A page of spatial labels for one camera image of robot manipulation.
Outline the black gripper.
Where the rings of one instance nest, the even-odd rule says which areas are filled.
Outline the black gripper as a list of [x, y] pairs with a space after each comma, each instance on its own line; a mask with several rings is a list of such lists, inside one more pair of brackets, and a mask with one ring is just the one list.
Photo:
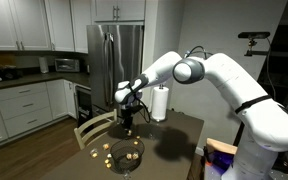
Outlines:
[[121, 110], [121, 115], [122, 115], [122, 128], [124, 130], [124, 132], [131, 130], [133, 132], [133, 126], [132, 126], [132, 122], [133, 122], [133, 115], [135, 113], [137, 113], [138, 111], [140, 111], [143, 108], [142, 105], [136, 105], [134, 107], [127, 107]]

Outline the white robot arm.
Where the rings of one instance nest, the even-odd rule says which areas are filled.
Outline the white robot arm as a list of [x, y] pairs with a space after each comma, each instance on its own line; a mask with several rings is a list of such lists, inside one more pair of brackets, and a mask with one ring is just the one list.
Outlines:
[[221, 180], [271, 180], [270, 171], [278, 154], [288, 151], [287, 110], [223, 53], [202, 59], [181, 57], [170, 51], [133, 80], [122, 82], [115, 92], [115, 100], [127, 106], [139, 90], [170, 77], [181, 84], [210, 81], [244, 124], [233, 163]]

